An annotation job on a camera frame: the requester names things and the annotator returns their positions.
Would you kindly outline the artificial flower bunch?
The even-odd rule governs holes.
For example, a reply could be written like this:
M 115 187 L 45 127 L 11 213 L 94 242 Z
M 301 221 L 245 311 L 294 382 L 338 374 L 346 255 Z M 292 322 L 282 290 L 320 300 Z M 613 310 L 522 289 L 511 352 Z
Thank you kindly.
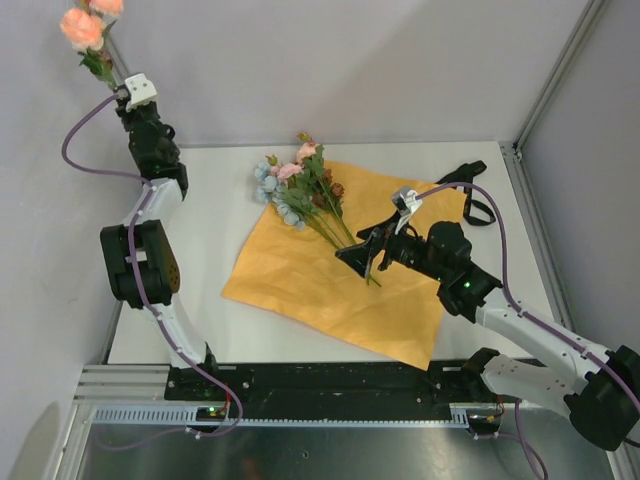
M 324 159 L 324 146 L 301 132 L 294 159 L 268 155 L 253 168 L 256 198 L 272 205 L 283 222 L 297 230 L 317 232 L 334 250 L 356 244 L 344 220 L 345 187 L 334 179 Z

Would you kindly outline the orange wrapping paper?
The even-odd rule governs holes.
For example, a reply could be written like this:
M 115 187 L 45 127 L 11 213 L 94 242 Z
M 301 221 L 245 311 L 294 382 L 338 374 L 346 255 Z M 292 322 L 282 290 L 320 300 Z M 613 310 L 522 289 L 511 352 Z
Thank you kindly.
M 345 187 L 343 219 L 355 236 L 394 213 L 391 195 L 403 186 L 424 193 L 432 182 L 392 177 L 327 161 Z M 437 221 L 462 220 L 465 195 L 446 189 L 424 200 L 411 225 L 426 237 Z M 249 235 L 222 296 L 284 316 L 349 344 L 426 370 L 444 308 L 438 284 L 394 263 L 372 272 L 367 285 L 334 256 L 334 248 L 311 227 L 285 226 L 267 207 Z

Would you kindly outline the black ribbon gold lettering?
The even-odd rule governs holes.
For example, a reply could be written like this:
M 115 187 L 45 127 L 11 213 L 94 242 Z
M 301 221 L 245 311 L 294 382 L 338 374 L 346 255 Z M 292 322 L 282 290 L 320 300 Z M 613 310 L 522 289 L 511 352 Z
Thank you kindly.
M 464 163 L 454 171 L 443 176 L 436 184 L 442 185 L 456 182 L 472 184 L 474 178 L 486 170 L 487 165 L 482 160 Z M 463 193 L 466 195 L 463 218 L 468 224 L 475 227 L 486 227 L 496 222 L 496 216 L 491 207 L 473 198 L 471 187 L 463 186 Z

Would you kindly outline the peach rose stem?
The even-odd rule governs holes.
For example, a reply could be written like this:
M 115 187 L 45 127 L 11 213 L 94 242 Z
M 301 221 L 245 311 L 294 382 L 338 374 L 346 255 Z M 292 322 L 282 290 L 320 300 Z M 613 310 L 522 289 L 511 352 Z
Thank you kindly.
M 123 11 L 122 0 L 78 1 L 63 14 L 59 23 L 61 32 L 80 57 L 79 65 L 110 90 L 116 89 L 117 82 L 106 42 Z

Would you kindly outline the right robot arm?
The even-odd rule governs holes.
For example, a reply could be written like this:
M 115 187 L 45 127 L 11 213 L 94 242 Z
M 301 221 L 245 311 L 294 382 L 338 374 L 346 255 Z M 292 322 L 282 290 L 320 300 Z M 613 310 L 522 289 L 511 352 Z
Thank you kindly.
M 606 451 L 625 443 L 639 421 L 639 355 L 612 350 L 548 320 L 537 318 L 509 295 L 505 282 L 471 259 L 461 226 L 440 221 L 421 237 L 400 216 L 358 232 L 360 243 L 336 252 L 360 277 L 374 258 L 387 269 L 398 263 L 438 282 L 445 310 L 491 330 L 525 350 L 538 365 L 483 348 L 467 362 L 463 393 L 473 401 L 507 395 L 542 406 L 569 420 L 587 441 Z

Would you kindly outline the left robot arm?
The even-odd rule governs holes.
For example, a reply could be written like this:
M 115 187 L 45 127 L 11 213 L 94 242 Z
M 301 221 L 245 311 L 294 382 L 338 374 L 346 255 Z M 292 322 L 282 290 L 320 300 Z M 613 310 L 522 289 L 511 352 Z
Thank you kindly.
M 189 319 L 179 298 L 181 276 L 164 225 L 186 198 L 188 175 L 180 162 L 172 126 L 161 121 L 155 102 L 116 114 L 129 138 L 142 193 L 121 224 L 105 227 L 100 242 L 115 298 L 138 310 L 164 341 L 170 365 L 189 371 L 186 387 L 197 398 L 214 397 L 221 387 L 210 347 Z

